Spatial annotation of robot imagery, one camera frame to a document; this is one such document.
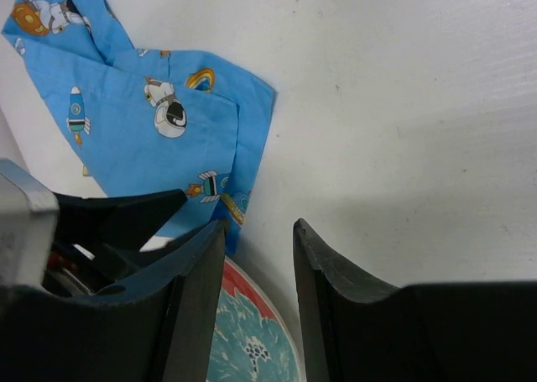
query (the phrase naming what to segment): plate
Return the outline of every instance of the plate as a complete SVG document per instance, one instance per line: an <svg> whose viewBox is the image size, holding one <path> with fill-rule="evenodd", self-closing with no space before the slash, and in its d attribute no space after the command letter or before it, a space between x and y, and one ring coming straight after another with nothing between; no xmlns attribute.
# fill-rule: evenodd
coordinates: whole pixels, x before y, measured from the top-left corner
<svg viewBox="0 0 537 382"><path fill-rule="evenodd" d="M216 309L208 382L300 380L296 346L269 299L229 258Z"/></svg>

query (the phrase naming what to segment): table surface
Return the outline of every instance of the table surface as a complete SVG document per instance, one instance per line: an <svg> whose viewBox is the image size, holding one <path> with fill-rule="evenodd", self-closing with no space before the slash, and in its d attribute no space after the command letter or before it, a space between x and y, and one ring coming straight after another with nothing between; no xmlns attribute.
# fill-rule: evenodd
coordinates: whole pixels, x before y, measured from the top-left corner
<svg viewBox="0 0 537 382"><path fill-rule="evenodd" d="M535 0L108 1L136 47L209 50L278 91L236 261L299 347L299 217L396 285L534 277ZM5 39L0 67L33 175L102 196Z"/></svg>

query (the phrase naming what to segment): blue cloth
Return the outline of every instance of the blue cloth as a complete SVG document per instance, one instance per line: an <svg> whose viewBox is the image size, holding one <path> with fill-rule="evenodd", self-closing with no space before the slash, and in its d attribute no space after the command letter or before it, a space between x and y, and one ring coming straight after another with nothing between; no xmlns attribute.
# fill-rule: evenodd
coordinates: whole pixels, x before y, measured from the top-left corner
<svg viewBox="0 0 537 382"><path fill-rule="evenodd" d="M234 253L269 130L270 86L211 53L135 49L105 0L16 0L3 35L109 196L183 189L188 203L159 235L228 217Z"/></svg>

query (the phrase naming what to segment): folded cloth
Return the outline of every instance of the folded cloth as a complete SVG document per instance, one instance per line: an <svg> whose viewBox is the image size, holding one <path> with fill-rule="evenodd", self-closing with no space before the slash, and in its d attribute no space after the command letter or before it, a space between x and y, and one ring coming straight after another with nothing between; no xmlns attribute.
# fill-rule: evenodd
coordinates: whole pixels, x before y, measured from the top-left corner
<svg viewBox="0 0 537 382"><path fill-rule="evenodd" d="M159 235L228 217L235 252L272 116L270 86L211 53L134 49L105 0L17 0L3 35L105 193L181 188L189 202Z"/></svg>

